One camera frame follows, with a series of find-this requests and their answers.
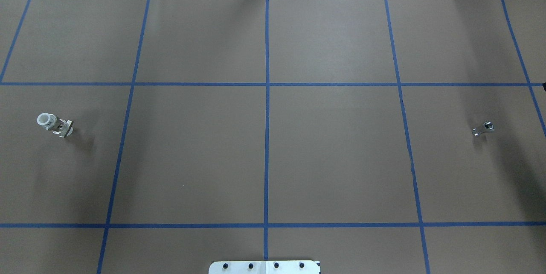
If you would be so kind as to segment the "white PPR valve with handle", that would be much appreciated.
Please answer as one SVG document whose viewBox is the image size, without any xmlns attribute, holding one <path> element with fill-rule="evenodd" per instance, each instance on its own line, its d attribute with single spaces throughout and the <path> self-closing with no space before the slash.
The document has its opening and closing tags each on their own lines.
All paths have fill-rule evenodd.
<svg viewBox="0 0 546 274">
<path fill-rule="evenodd" d="M 61 138 L 66 138 L 73 133 L 72 120 L 64 120 L 54 114 L 41 113 L 37 116 L 36 123 Z"/>
</svg>

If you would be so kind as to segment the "chrome metal pipe fitting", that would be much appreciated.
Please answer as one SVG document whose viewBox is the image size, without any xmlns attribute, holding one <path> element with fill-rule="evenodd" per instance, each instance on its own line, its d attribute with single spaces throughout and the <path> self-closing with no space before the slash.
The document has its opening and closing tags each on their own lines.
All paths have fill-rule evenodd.
<svg viewBox="0 0 546 274">
<path fill-rule="evenodd" d="M 494 131 L 495 131 L 495 126 L 492 122 L 483 122 L 479 126 L 472 128 L 472 135 L 474 137 L 478 137 L 483 134 L 492 133 Z"/>
</svg>

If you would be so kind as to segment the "white metal base plate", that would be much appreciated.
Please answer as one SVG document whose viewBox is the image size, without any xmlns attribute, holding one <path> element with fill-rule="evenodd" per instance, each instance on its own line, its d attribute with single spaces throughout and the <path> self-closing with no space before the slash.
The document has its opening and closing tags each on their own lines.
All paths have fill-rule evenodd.
<svg viewBox="0 0 546 274">
<path fill-rule="evenodd" d="M 213 262 L 209 274 L 320 274 L 320 262 L 313 260 L 256 260 Z"/>
</svg>

